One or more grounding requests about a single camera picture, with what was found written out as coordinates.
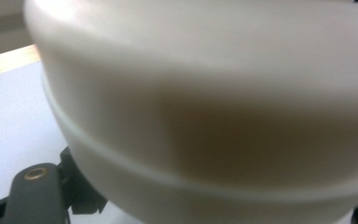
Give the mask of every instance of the white plastic container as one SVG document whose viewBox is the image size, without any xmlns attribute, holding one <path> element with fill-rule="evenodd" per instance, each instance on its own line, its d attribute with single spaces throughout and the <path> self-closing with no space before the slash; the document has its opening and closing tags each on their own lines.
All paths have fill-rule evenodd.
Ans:
<svg viewBox="0 0 358 224">
<path fill-rule="evenodd" d="M 358 4 L 28 0 L 26 20 L 77 164 L 146 223 L 358 204 Z"/>
</svg>

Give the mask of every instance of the black bracket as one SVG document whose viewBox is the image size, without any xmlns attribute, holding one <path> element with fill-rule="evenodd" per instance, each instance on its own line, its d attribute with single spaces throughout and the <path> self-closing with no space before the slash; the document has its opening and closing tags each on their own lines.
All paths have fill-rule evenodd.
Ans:
<svg viewBox="0 0 358 224">
<path fill-rule="evenodd" d="M 61 163 L 41 163 L 19 172 L 7 198 L 0 200 L 0 223 L 69 224 L 73 214 L 103 211 L 107 200 L 78 170 L 66 148 Z"/>
</svg>

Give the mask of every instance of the white cylindrical object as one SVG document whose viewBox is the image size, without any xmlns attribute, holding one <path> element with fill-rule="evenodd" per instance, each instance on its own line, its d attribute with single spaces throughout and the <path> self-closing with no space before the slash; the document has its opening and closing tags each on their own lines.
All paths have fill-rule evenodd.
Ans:
<svg viewBox="0 0 358 224">
<path fill-rule="evenodd" d="M 358 204 L 358 4 L 29 0 L 79 168 L 148 223 L 331 224 Z"/>
</svg>

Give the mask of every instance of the wooden table edge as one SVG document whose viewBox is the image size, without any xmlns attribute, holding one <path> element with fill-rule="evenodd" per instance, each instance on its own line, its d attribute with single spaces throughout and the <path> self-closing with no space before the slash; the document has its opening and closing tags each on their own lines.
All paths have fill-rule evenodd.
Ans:
<svg viewBox="0 0 358 224">
<path fill-rule="evenodd" d="M 38 61 L 40 56 L 35 45 L 14 49 L 0 54 L 0 73 Z"/>
</svg>

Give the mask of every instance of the white table surface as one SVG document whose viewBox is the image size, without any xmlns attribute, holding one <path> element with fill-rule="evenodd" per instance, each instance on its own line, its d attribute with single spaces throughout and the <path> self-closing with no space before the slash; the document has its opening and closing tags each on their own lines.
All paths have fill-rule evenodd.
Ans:
<svg viewBox="0 0 358 224">
<path fill-rule="evenodd" d="M 37 62 L 0 74 L 0 199 L 8 195 L 18 172 L 38 163 L 58 164 L 67 146 L 43 93 L 41 72 Z M 111 203 L 100 215 L 71 215 L 71 221 L 141 223 Z"/>
</svg>

